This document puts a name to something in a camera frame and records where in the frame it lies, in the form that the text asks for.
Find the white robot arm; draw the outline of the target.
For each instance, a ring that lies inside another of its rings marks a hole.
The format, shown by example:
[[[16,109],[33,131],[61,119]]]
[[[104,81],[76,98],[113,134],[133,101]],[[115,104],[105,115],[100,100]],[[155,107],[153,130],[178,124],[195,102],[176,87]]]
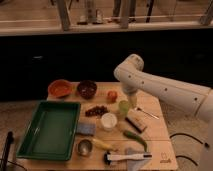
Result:
[[[213,88],[148,74],[143,67],[143,59],[131,54],[114,69],[130,104],[137,106],[136,92],[142,90],[205,121],[208,131],[198,171],[213,171]]]

